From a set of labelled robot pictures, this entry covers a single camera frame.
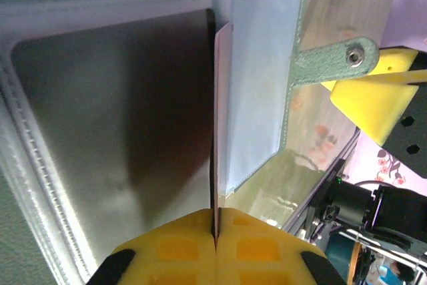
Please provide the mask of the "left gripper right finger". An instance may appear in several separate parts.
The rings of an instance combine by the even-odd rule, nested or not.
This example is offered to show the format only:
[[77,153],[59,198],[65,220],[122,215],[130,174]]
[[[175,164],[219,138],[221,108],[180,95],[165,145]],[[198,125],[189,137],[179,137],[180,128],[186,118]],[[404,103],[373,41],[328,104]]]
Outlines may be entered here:
[[237,209],[220,210],[218,284],[343,284],[319,247]]

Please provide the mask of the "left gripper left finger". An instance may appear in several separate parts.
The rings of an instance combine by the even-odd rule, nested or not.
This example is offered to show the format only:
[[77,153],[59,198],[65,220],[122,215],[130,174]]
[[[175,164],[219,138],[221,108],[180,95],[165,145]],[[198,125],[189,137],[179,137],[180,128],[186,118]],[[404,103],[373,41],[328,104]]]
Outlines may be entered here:
[[88,284],[215,284],[211,210],[199,210],[118,246]]

